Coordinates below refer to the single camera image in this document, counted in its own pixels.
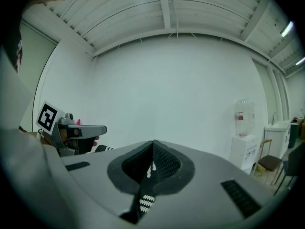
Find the white cabinet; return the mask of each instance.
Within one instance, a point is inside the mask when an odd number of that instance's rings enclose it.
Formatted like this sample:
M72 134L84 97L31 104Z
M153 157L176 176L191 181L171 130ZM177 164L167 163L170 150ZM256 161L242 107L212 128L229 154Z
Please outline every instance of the white cabinet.
M229 161L249 174L255 162L257 148L256 136L235 136L232 138L232 148Z
M290 122L285 122L287 125L276 124L274 126L265 127L265 140L272 139L270 146L269 155L275 156L277 158L283 158L286 150L288 149L289 137L290 137ZM269 145L264 146L262 157L266 156L268 153Z

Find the person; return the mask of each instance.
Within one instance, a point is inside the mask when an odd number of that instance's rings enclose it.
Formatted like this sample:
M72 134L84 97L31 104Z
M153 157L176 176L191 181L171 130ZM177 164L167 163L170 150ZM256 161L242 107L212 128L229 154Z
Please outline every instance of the person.
M32 5L38 4L38 3L45 3L49 1L55 1L55 0L28 0L25 4L24 8L22 9L22 13L26 11L28 8L30 8ZM22 61L22 40L21 40L21 33L20 33L20 22L21 22L21 15L19 16L19 19L13 23L13 25L9 29L9 33L7 38L4 40L4 50L14 67L14 70L16 73L20 72L20 66ZM19 127L19 130L22 132L25 132L29 135L37 136L37 132L26 132L21 126ZM78 135L78 130L74 130L74 135ZM60 130L61 133L61 139L63 142L65 142L68 139L67 130L62 129ZM41 143L42 144L49 144L52 145L51 137L50 135L43 133L41 135Z

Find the chair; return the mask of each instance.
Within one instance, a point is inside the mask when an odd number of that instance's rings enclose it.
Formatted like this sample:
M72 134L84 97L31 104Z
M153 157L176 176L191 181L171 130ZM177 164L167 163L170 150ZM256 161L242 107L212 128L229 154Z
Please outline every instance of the chair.
M302 160L304 158L304 154L305 154L305 142L301 143L295 150L291 151L291 153L288 155L288 160L285 160L283 162L283 168L282 168L279 176L277 177L276 182L274 183L274 184L277 183L282 172L284 171L284 177L274 194L276 194L278 192L278 190L280 189L280 187L286 177L291 177L291 179L287 185L287 186L289 186L292 179L294 177L299 176L299 174L301 172L301 165L302 165Z
M282 160L280 158L277 158L277 157L274 157L272 155L269 155L270 147L271 147L271 142L272 142L272 140L268 139L268 140L264 140L261 143L260 148L262 149L262 151L261 151L261 154L259 156L259 160L255 164L253 175L255 174L255 170L256 170L257 164L259 164L261 167L263 167L266 171L273 172L273 171L276 170L275 176L274 176L274 178L273 178L273 180L271 182L271 184L272 184L273 181L275 180L275 177L276 177L277 173L278 173L278 170L279 170L280 164L282 163ZM268 153L267 153L267 155L265 157L262 158L264 145L266 143L269 143ZM268 178L269 178L269 172L268 172L268 176L266 178L265 184L267 183Z

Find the fluorescent light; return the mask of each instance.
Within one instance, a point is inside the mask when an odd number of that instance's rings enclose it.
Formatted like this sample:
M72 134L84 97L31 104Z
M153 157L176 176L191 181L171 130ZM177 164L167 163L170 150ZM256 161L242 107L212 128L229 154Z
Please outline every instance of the fluorescent light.
M302 58L300 61L298 61L298 62L296 63L296 65L299 65L300 63L302 63L302 62L304 62L304 61L305 61L305 57Z
M293 22L290 21L289 24L286 26L286 28L281 32L282 37L288 34L288 32L292 29L293 25L294 25Z

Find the ceiling beam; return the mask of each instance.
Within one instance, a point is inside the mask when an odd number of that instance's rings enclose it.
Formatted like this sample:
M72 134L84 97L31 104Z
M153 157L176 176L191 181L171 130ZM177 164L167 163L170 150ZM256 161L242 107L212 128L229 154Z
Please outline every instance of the ceiling beam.
M286 58L283 62L281 62L280 66L283 69L285 69L285 68L291 66L292 64L296 63L297 61L299 61L303 55L304 54L303 54L302 50L298 50L294 54L292 54L288 58Z
M287 76L285 76L285 78L289 78L293 75L295 75L296 73L300 72L302 69L305 69L305 63L303 63L300 67L297 68L297 70L291 72L290 74L288 74Z
M228 39L230 41L233 42L237 42L243 46L246 46L252 50L254 50L255 52L259 53L260 55L262 55L263 57L265 57L267 60L270 60L271 63L273 63L281 72L284 73L284 70L280 67L280 65L272 60L267 54L265 54L264 52L262 52L261 50L259 50L258 48L254 47L253 45L244 42L242 40L240 40L240 38L236 38L234 36L230 36L228 35L226 32L218 32L218 31L213 31L213 30L209 30L209 29L196 29L196 28L179 28L179 32L180 33L196 33L196 34L203 34L203 35L211 35L211 36L216 36L219 38L224 38L224 39ZM156 31L148 31L148 32L143 32L143 33L139 33L139 34L134 34L132 36L123 38L121 40L117 40L111 44L108 44L100 49L97 49L97 51L93 54L94 57L98 56L99 54L106 52L112 48L115 48L121 44L127 43L127 42L131 42L134 40L138 40L140 38L145 38L145 37L150 37L150 36L157 36L157 35L164 35L164 34L172 34L172 33L176 33L176 28L171 28L171 29L162 29L162 30L156 30Z
M55 41L66 39L80 46L90 56L95 52L94 47L43 4L32 6L22 18Z
M160 0L162 13L163 13L163 21L165 29L171 28L171 17L170 17L170 8L168 4L168 0Z
M278 44L270 53L269 57L274 58L276 55L278 55L282 50L284 50L285 47L287 47L293 40L295 39L294 33L289 34Z
M242 32L240 38L244 42L247 42L253 31L258 27L259 22L262 20L266 12L268 11L271 4L271 0L260 0L258 6L251 17L249 23L247 24L246 28Z

